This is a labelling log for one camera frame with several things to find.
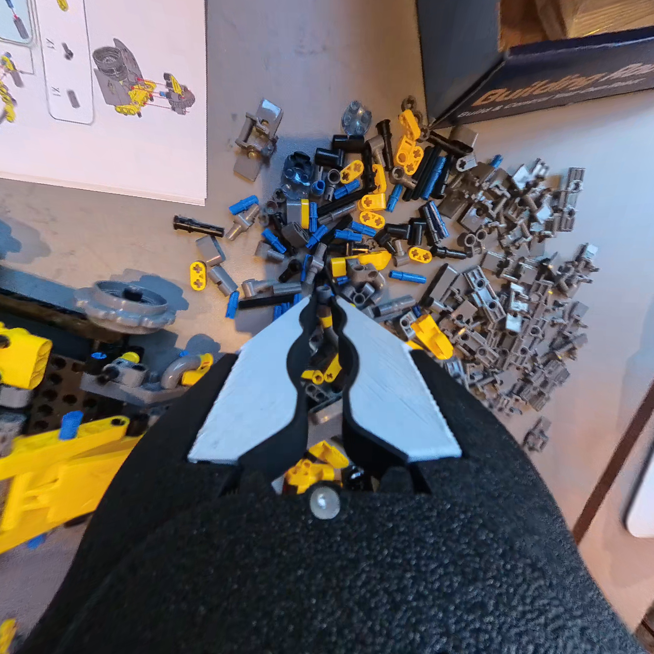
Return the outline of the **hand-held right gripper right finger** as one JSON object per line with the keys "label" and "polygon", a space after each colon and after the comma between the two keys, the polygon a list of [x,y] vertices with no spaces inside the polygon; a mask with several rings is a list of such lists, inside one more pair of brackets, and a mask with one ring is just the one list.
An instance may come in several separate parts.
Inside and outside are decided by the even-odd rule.
{"label": "hand-held right gripper right finger", "polygon": [[389,468],[460,458],[419,367],[435,372],[434,361],[342,298],[332,300],[331,313],[345,376],[341,435],[355,465],[382,477]]}

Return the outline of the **white instruction booklet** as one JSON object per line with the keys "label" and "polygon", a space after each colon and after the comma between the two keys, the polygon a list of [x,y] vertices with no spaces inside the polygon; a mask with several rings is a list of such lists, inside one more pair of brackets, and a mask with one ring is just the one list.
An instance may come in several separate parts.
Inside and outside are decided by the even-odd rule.
{"label": "white instruction booklet", "polygon": [[2,1],[1,178],[204,206],[205,1]]}

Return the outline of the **grey desk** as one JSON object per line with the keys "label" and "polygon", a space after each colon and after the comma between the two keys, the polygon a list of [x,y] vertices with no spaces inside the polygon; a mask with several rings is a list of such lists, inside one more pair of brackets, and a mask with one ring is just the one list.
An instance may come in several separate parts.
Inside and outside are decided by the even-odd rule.
{"label": "grey desk", "polygon": [[[414,95],[424,105],[413,1],[209,1],[207,7],[205,207],[1,181],[2,285],[71,306],[72,290],[104,279],[133,281],[178,308],[162,353],[212,343],[233,352],[271,322],[270,308],[225,319],[214,287],[194,292],[195,237],[172,217],[231,225],[227,206],[264,200],[288,151],[312,152],[339,131],[354,99],[395,120]],[[635,629],[653,601],[653,541],[623,526],[648,458],[653,420],[653,93],[641,92],[483,122],[478,153],[509,169],[542,158],[556,174],[586,169],[575,230],[552,240],[571,257],[598,247],[600,271],[577,297],[588,305],[588,343],[570,380],[544,408],[549,443],[532,461],[569,526],[623,438],[626,461],[579,544],[596,582]]]}

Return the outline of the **dark blue cardboard box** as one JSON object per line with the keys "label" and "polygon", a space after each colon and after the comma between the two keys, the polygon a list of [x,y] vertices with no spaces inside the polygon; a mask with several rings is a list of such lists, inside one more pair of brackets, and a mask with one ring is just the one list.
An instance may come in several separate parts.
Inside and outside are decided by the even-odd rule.
{"label": "dark blue cardboard box", "polygon": [[653,88],[652,1],[416,1],[416,9],[436,127]]}

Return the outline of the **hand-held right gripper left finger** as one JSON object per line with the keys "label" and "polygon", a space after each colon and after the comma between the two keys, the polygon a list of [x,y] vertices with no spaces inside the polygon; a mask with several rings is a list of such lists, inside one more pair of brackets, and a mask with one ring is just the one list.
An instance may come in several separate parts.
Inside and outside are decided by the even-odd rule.
{"label": "hand-held right gripper left finger", "polygon": [[302,299],[241,347],[190,462],[256,471],[274,481],[299,461],[308,437],[301,375],[311,358],[317,307],[317,297]]}

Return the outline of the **yellow black toy vehicle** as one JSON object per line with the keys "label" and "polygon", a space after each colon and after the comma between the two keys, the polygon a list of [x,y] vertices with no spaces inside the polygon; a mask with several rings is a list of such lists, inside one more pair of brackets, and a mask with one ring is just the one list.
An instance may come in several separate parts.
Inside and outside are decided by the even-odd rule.
{"label": "yellow black toy vehicle", "polygon": [[89,518],[144,433],[219,352],[164,348],[176,307],[140,281],[73,306],[1,288],[1,552]]}

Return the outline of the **pile of toy parts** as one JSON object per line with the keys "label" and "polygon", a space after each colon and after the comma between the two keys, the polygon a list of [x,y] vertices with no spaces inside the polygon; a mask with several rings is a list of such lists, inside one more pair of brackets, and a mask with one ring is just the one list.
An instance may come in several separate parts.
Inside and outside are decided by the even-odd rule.
{"label": "pile of toy parts", "polygon": [[[598,270],[593,265],[594,253],[595,250],[584,246],[577,251],[575,259],[553,267],[552,259],[511,257],[518,251],[509,248],[505,256],[495,262],[492,271],[504,274],[511,269],[510,264],[516,264],[519,274],[503,277],[505,283],[499,296],[489,283],[484,267],[475,266],[457,272],[451,266],[443,265],[421,298],[421,314],[413,313],[414,299],[403,310],[412,319],[409,326],[415,332],[413,339],[418,340],[422,347],[412,348],[409,342],[413,339],[403,342],[412,350],[429,356],[437,365],[437,371],[431,373],[423,364],[419,367],[461,446],[462,456],[422,462],[409,468],[389,468],[382,477],[374,477],[363,470],[379,481],[390,470],[408,470],[410,478],[418,479],[413,481],[413,485],[419,493],[422,487],[429,493],[427,469],[438,463],[461,470],[463,478],[497,478],[517,484],[530,483],[534,479],[536,486],[544,486],[532,462],[519,449],[511,434],[493,413],[451,376],[447,364],[459,351],[467,363],[485,366],[489,375],[474,379],[477,388],[485,381],[497,385],[497,375],[503,372],[520,372],[525,382],[534,382],[532,371],[536,368],[544,373],[552,372],[550,378],[559,381],[565,368],[562,356],[575,355],[579,344],[585,342],[585,334],[572,329],[575,314],[565,309],[560,299],[570,299],[569,291],[591,282],[589,275]],[[330,310],[332,300],[336,298],[342,298],[357,308],[354,300],[341,291],[340,295],[326,297],[326,306]],[[390,320],[383,309],[388,309],[388,313],[398,312],[391,305],[376,306],[368,313],[360,311],[383,327],[382,323]],[[339,347],[334,325],[333,331]],[[190,449],[237,355],[227,355],[215,364],[206,379],[200,381],[198,389],[191,390],[166,419],[174,436],[186,438],[184,454],[178,457],[189,465],[214,465],[231,473],[243,471],[222,464],[190,462]]]}

